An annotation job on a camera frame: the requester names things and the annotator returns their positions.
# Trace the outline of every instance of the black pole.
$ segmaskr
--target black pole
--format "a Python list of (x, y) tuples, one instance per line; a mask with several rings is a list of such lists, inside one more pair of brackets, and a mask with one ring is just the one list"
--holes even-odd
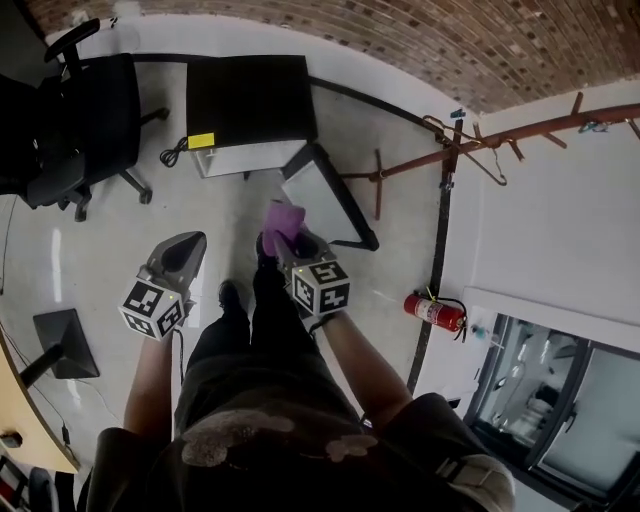
[(20, 378), (22, 379), (24, 387), (30, 387), (44, 372), (56, 364), (62, 358), (63, 354), (64, 350), (62, 349), (62, 345), (53, 345), (38, 359), (22, 370)]

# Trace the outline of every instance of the chair wheel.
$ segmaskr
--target chair wheel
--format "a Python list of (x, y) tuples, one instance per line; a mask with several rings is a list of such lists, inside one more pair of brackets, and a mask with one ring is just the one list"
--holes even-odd
[(140, 194), (140, 202), (142, 204), (149, 204), (151, 202), (152, 197), (153, 197), (153, 190), (147, 189)]

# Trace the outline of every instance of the brick wall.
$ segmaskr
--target brick wall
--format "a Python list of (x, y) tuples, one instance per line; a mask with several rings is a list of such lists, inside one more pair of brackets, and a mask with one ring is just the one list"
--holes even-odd
[[(25, 0), (45, 33), (115, 0)], [(476, 112), (640, 73), (635, 0), (141, 0), (143, 14), (219, 14), (372, 55)]]

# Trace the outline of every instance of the black office chair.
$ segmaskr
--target black office chair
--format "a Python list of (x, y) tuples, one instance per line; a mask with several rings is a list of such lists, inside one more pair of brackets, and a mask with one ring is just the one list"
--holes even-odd
[(151, 189), (128, 169), (138, 160), (140, 127), (169, 116), (166, 108), (140, 116), (131, 55), (80, 62), (76, 44), (99, 29), (99, 20), (87, 21), (48, 48), (46, 62), (64, 55), (66, 80), (63, 74), (47, 78), (35, 89), (0, 75), (6, 115), (0, 194), (18, 194), (32, 208), (57, 203), (64, 210), (75, 203), (78, 222), (86, 219), (91, 185), (115, 174), (142, 204), (151, 201)]

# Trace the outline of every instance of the floor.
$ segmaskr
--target floor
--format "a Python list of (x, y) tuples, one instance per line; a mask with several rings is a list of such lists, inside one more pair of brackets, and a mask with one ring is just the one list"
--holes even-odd
[[(277, 171), (254, 173), (248, 182), (241, 175), (202, 180), (186, 154), (176, 167), (163, 167), (159, 153), (185, 131), (186, 65), (138, 64), (137, 72), (143, 112), (160, 106), (172, 111), (167, 122), (143, 129), (137, 171), (153, 188), (152, 203), (139, 204), (134, 190), (119, 178), (94, 188), (82, 224), (73, 221), (73, 211), (32, 211), (18, 200), (6, 247), (0, 319), (22, 354), (33, 360), (42, 352), (33, 315), (75, 308), (101, 371), (89, 381), (57, 381), (47, 374), (38, 389), (30, 390), (56, 434), (64, 419), (82, 474), (91, 466), (98, 433), (121, 425), (141, 347), (141, 337), (125, 327), (117, 311), (128, 280), (158, 242), (184, 231), (206, 233), (207, 254), (192, 286), (198, 305), (184, 327), (186, 360), (201, 331), (221, 314), (216, 297), (220, 282), (228, 276), (250, 282), (263, 215), (269, 202), (283, 195)], [(319, 142), (342, 173), (373, 170), (375, 148), (380, 148), (384, 166), (437, 149), (429, 132), (391, 114), (317, 87), (313, 95)], [(402, 302), (429, 280), (439, 180), (436, 165), (386, 181), (379, 222), (373, 220), (373, 186), (366, 180), (350, 183), (380, 249), (335, 248), (353, 280), (350, 314), (403, 379), (421, 322), (403, 311)], [(12, 204), (13, 198), (0, 198), (0, 233), (7, 228)], [(337, 382), (347, 390), (326, 343), (321, 338), (319, 343)], [(17, 359), (16, 365), (22, 367)], [(173, 379), (175, 398), (177, 357)]]

